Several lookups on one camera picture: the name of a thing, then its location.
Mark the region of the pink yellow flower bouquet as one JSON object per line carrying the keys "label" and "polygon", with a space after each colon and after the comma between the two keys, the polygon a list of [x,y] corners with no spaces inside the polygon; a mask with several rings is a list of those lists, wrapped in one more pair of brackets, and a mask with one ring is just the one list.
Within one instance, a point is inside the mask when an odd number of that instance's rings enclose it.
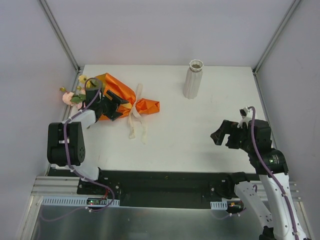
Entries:
{"label": "pink yellow flower bouquet", "polygon": [[84,86],[78,85],[76,87],[77,92],[67,91],[65,87],[61,87],[59,90],[63,93],[62,101],[66,105],[76,107],[78,110],[83,107],[83,102],[86,99]]}

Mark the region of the orange wrapping paper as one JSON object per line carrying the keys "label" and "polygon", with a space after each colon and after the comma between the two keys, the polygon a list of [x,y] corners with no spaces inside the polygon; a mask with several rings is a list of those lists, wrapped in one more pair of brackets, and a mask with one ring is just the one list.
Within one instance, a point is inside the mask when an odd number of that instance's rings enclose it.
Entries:
{"label": "orange wrapping paper", "polygon": [[110,95],[107,91],[111,91],[118,97],[128,101],[128,103],[121,104],[117,112],[122,115],[119,117],[125,118],[129,115],[131,108],[135,103],[135,108],[140,115],[151,115],[160,111],[160,102],[156,100],[146,99],[138,96],[130,87],[110,75],[109,73],[101,74],[96,78],[103,82],[103,95],[110,100]]}

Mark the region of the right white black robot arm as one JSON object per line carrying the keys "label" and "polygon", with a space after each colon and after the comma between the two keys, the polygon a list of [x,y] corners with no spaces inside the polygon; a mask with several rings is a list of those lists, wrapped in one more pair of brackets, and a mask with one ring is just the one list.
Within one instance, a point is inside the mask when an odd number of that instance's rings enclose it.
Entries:
{"label": "right white black robot arm", "polygon": [[238,197],[254,214],[262,228],[261,240],[307,240],[295,210],[289,184],[289,169],[284,154],[272,147],[271,127],[264,120],[238,123],[224,120],[210,137],[217,146],[228,135],[226,147],[241,149],[261,181],[269,206],[266,207],[244,172],[227,175],[215,188],[222,198]]}

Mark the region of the cream ribbon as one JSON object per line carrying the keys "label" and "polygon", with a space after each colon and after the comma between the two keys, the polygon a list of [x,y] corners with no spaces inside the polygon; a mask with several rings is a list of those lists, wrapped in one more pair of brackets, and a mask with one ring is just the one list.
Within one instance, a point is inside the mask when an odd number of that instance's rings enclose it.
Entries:
{"label": "cream ribbon", "polygon": [[147,127],[147,124],[146,124],[144,118],[137,111],[137,103],[138,103],[138,100],[141,98],[142,91],[143,91],[143,85],[141,83],[139,83],[137,85],[136,92],[135,92],[135,101],[134,101],[132,108],[130,109],[130,112],[128,115],[128,125],[130,128],[130,132],[129,132],[128,137],[130,140],[136,138],[136,131],[135,131],[135,125],[134,125],[134,120],[133,120],[133,118],[135,118],[141,124],[141,127],[142,127],[141,142],[145,145],[147,143],[148,127]]}

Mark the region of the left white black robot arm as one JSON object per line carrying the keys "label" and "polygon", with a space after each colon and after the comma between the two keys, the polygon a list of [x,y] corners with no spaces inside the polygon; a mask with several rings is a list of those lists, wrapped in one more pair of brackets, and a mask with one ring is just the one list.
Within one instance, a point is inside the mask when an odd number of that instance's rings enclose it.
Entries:
{"label": "left white black robot arm", "polygon": [[85,163],[86,148],[83,130],[95,124],[100,117],[114,121],[123,114],[120,106],[129,101],[112,91],[102,93],[98,89],[87,90],[80,109],[62,122],[48,126],[47,159],[50,164],[66,167],[70,172],[88,183],[88,188],[99,195],[105,191],[106,183],[99,178],[100,168]]}

